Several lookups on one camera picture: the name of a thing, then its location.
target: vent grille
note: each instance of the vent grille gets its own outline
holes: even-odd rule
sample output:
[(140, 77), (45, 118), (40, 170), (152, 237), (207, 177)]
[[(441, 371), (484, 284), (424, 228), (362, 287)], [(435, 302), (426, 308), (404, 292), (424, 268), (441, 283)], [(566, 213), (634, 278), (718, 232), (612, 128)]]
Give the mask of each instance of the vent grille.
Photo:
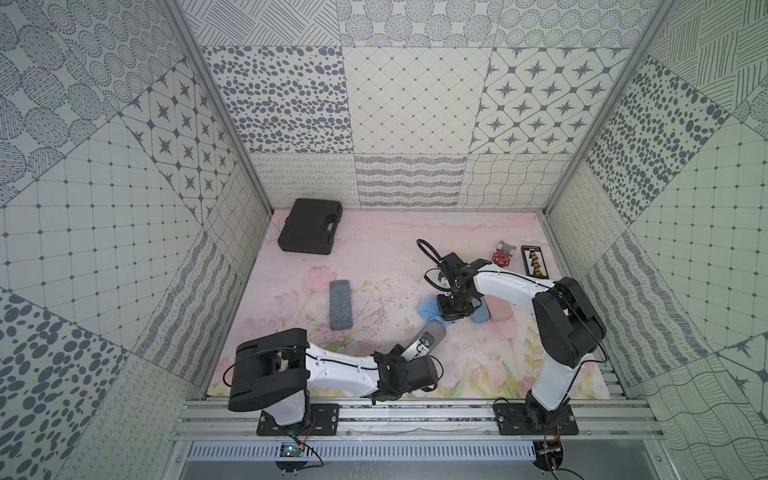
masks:
[[(308, 442), (324, 461), (414, 461), (414, 460), (526, 460), (536, 456), (533, 442), (525, 440), (319, 440)], [(306, 461), (279, 457), (281, 445), (275, 440), (255, 442), (195, 442), (189, 460), (274, 462)]]

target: gray foam roller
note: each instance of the gray foam roller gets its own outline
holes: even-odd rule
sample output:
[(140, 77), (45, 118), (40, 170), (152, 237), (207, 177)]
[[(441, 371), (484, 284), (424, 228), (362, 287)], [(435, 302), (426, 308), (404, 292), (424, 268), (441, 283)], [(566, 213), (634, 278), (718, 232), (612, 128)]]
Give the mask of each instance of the gray foam roller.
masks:
[(352, 294), (349, 290), (349, 280), (336, 280), (330, 284), (331, 330), (347, 330), (352, 328)]

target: white robotic arm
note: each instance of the white robotic arm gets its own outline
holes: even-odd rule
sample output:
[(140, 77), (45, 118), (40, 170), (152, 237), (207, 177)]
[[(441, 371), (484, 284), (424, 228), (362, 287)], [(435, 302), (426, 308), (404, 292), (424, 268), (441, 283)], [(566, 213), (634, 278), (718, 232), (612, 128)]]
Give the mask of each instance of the white robotic arm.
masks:
[[(447, 286), (438, 308), (446, 320), (470, 315), (474, 299), (496, 296), (535, 315), (545, 348), (539, 380), (526, 397), (526, 423), (543, 432), (568, 403), (568, 390), (584, 361), (605, 334), (605, 326), (578, 283), (519, 275), (487, 260), (463, 262), (455, 253), (441, 257), (428, 243), (417, 242), (437, 263)], [(355, 357), (324, 350), (306, 341), (306, 330), (291, 329), (237, 347), (229, 408), (263, 409), (277, 425), (306, 426), (306, 389), (333, 389), (379, 400), (398, 399), (417, 389), (434, 389), (439, 377), (429, 352), (445, 336), (440, 322), (430, 322), (406, 347), (388, 354)]]
[[(506, 300), (535, 315), (534, 297), (549, 291), (554, 282), (510, 273), (497, 266), (483, 266), (473, 279), (475, 289), (478, 293)], [(575, 368), (571, 368), (545, 353), (544, 366), (531, 394), (548, 411), (556, 410), (565, 401), (580, 368), (581, 361)]]

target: pink floral mat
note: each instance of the pink floral mat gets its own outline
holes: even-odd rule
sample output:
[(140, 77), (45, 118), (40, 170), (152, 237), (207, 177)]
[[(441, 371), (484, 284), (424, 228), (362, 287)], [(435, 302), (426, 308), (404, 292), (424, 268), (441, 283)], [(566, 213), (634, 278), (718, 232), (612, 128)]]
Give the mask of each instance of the pink floral mat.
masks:
[[(508, 267), (518, 273), (525, 273), (520, 246), (539, 245), (551, 278), (561, 276), (535, 214), (347, 211), (336, 231), (333, 252), (325, 256), (280, 249), (277, 238), (288, 213), (274, 214), (210, 395), (229, 395), (221, 376), (239, 344), (280, 330), (304, 328), (310, 342), (355, 356), (386, 353), (396, 343), (409, 342), (425, 325), (416, 307), (437, 294), (422, 278), (434, 264), (416, 246), (416, 239), (427, 240), (442, 255), (456, 252), (465, 261), (490, 258), (497, 242), (504, 240), (518, 248)], [(341, 332), (332, 331), (328, 320), (328, 285), (333, 280), (349, 280), (352, 287), (354, 326)], [(481, 324), (462, 319), (448, 326), (434, 352), (445, 366), (439, 387), (411, 396), (525, 397), (544, 362), (535, 319), (518, 306), (486, 299), (492, 319)], [(316, 394), (343, 396), (330, 391)], [(584, 365), (571, 397), (609, 398), (595, 363)]]

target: blue cloth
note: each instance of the blue cloth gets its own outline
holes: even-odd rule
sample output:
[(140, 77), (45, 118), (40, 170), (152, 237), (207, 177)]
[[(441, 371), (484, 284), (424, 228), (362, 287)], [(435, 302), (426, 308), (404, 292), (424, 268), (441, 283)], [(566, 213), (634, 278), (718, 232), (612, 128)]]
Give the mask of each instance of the blue cloth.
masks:
[(446, 322), (440, 316), (440, 310), (437, 308), (437, 297), (435, 296), (430, 296), (427, 300), (424, 300), (421, 305), (416, 307), (416, 311), (419, 312), (419, 315), (421, 315), (422, 318), (427, 322), (437, 320), (438, 322), (442, 322), (444, 325), (453, 323)]
[[(475, 323), (487, 322), (491, 318), (488, 306), (485, 305), (485, 300), (472, 300), (472, 305), (477, 306), (478, 303), (480, 304), (479, 308), (470, 315), (469, 318)], [(419, 312), (419, 315), (421, 315), (427, 322), (437, 320), (438, 322), (442, 322), (443, 325), (450, 325), (453, 323), (444, 320), (440, 316), (440, 310), (437, 308), (437, 297), (435, 296), (430, 296), (427, 300), (424, 300), (421, 305), (416, 307), (416, 311)]]

